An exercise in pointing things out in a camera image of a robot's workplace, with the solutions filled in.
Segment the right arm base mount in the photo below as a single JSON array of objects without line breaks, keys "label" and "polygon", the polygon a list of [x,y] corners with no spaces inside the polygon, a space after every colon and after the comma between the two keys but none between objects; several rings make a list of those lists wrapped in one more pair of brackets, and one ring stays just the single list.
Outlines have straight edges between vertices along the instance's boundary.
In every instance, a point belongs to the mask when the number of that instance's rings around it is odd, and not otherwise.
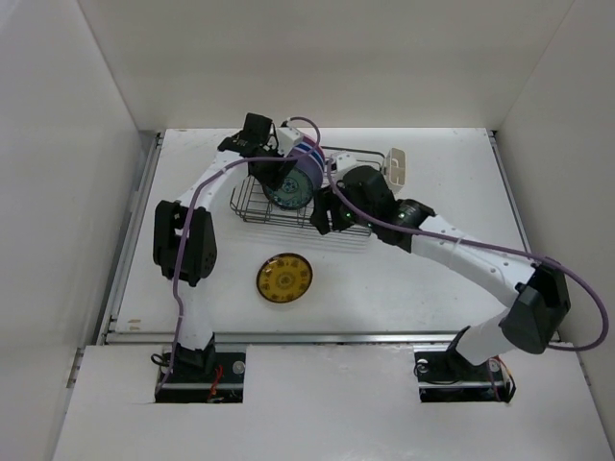
[{"label": "right arm base mount", "polygon": [[514,377],[499,357],[472,365],[440,350],[415,350],[413,373],[422,403],[511,403],[517,391]]}]

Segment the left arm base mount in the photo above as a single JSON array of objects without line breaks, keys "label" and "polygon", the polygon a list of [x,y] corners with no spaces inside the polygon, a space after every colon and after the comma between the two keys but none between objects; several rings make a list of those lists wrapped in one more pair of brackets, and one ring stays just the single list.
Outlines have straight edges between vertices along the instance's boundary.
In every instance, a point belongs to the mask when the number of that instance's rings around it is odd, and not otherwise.
[{"label": "left arm base mount", "polygon": [[205,368],[174,359],[169,375],[171,352],[154,353],[151,361],[159,367],[154,389],[155,403],[242,403],[246,373],[246,352],[216,352]]}]

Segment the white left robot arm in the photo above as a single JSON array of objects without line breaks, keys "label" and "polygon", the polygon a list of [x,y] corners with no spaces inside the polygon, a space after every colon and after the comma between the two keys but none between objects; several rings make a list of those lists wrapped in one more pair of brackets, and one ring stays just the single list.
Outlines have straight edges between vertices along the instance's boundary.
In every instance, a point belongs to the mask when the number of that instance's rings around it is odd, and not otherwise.
[{"label": "white left robot arm", "polygon": [[178,303],[178,320],[168,373],[182,367],[193,380],[209,378],[215,358],[208,351],[213,336],[206,309],[192,301],[185,283],[195,288],[216,264],[217,243],[213,215],[234,188],[253,175],[269,186],[278,186],[296,161],[291,151],[303,134],[287,122],[275,127],[271,119],[249,113],[244,126],[220,143],[212,163],[180,198],[161,201],[155,208],[153,259],[162,275],[172,282]]}]

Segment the wire dish rack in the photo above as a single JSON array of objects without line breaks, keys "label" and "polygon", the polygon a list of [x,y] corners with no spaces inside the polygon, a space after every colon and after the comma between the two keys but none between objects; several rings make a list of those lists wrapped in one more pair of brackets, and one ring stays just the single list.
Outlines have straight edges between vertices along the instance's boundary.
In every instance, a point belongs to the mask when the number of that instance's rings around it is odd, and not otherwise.
[{"label": "wire dish rack", "polygon": [[[379,151],[336,146],[323,146],[322,150],[326,158],[349,154],[354,156],[359,163],[368,164],[379,171],[383,170],[385,154]],[[297,210],[279,208],[269,201],[261,184],[253,177],[248,177],[234,189],[230,199],[230,209],[246,223],[317,232],[317,229],[309,222],[313,212],[313,201]]]}]

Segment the teal patterned plate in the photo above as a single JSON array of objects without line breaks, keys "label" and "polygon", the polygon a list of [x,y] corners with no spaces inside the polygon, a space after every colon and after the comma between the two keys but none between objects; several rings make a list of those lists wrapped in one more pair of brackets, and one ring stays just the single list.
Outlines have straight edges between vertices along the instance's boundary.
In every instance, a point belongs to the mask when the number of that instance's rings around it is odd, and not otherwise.
[{"label": "teal patterned plate", "polygon": [[297,210],[306,207],[313,197],[313,183],[303,171],[294,168],[277,188],[264,185],[262,191],[274,206],[284,210]]}]

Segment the yellow patterned plate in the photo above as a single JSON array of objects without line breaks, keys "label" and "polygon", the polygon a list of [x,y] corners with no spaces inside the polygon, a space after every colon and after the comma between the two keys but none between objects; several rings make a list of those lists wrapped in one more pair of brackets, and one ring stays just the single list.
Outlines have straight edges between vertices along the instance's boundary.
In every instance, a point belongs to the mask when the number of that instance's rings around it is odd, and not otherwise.
[{"label": "yellow patterned plate", "polygon": [[294,253],[273,255],[258,269],[256,288],[270,303],[291,303],[303,297],[313,281],[306,258]]}]

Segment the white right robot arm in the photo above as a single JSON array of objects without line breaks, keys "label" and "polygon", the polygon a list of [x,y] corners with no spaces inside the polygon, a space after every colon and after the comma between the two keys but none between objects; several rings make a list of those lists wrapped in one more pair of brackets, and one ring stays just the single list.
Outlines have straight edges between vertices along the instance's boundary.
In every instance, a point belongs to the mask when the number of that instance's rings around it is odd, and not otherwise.
[{"label": "white right robot arm", "polygon": [[443,353],[447,371],[465,378],[500,354],[541,354],[570,309],[565,273],[555,262],[471,240],[431,207],[398,199],[384,175],[366,165],[333,164],[314,196],[311,224],[321,233],[352,225],[380,242],[440,264],[484,289],[500,314],[461,329]]}]

